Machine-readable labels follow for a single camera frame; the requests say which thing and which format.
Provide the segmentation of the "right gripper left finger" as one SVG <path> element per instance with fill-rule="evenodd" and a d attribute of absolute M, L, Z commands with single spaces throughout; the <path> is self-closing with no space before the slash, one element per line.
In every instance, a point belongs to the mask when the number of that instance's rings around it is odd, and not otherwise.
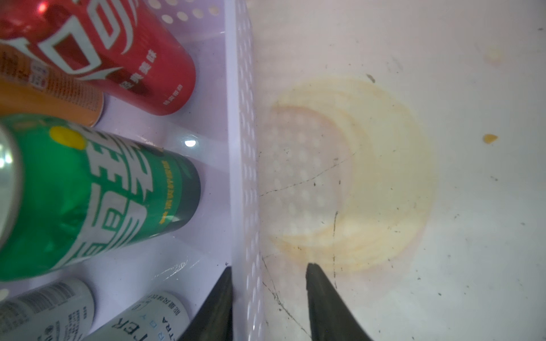
<path fill-rule="evenodd" d="M 226 267 L 179 341 L 233 340 L 232 267 Z"/>

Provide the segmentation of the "silver white can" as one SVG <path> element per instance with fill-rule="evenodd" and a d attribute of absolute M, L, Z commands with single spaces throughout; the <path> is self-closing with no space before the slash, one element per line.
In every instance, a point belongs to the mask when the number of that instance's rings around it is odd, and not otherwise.
<path fill-rule="evenodd" d="M 82 340 L 95 317 L 88 285 L 67 278 L 1 303 L 2 340 Z"/>
<path fill-rule="evenodd" d="M 141 298 L 86 340 L 155 341 L 177 340 L 190 324 L 182 302 L 167 291 L 155 291 Z"/>

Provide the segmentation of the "red cola can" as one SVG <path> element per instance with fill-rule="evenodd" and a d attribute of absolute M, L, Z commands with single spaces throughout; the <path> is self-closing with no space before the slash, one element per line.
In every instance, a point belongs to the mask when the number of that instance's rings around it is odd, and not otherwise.
<path fill-rule="evenodd" d="M 196 86 L 192 57 L 140 1 L 2 1 L 1 44 L 152 115 Z"/>

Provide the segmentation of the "purple perforated plastic basket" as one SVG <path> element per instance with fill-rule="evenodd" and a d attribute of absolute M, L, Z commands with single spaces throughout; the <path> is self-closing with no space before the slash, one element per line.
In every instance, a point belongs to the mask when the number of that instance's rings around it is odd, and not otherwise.
<path fill-rule="evenodd" d="M 180 153 L 200 173 L 191 221 L 170 234 L 109 251 L 53 273 L 1 283 L 11 298 L 78 277 L 95 291 L 96 328 L 138 298 L 176 293 L 196 315 L 225 268 L 232 271 L 233 337 L 263 340 L 253 35 L 244 1 L 148 1 L 161 27 L 189 52 L 196 88 L 178 112 L 158 117 L 109 98 L 98 128 Z"/>

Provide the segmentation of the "orange soda can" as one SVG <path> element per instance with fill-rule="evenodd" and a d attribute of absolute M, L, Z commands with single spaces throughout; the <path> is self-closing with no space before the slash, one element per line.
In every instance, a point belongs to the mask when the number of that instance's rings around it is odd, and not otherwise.
<path fill-rule="evenodd" d="M 39 114 L 95 126 L 103 92 L 7 45 L 1 46 L 1 115 Z"/>

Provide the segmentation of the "green sprite can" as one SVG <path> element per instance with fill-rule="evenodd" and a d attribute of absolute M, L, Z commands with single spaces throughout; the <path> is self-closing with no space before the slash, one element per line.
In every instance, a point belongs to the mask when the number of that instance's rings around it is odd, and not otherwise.
<path fill-rule="evenodd" d="M 200 202 L 186 157 L 56 117 L 1 118 L 1 280 L 179 229 Z"/>

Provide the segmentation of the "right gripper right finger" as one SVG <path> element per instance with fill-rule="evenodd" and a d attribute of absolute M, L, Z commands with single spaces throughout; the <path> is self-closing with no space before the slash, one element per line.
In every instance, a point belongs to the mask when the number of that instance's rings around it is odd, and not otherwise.
<path fill-rule="evenodd" d="M 318 264 L 306 270 L 312 340 L 372 341 Z"/>

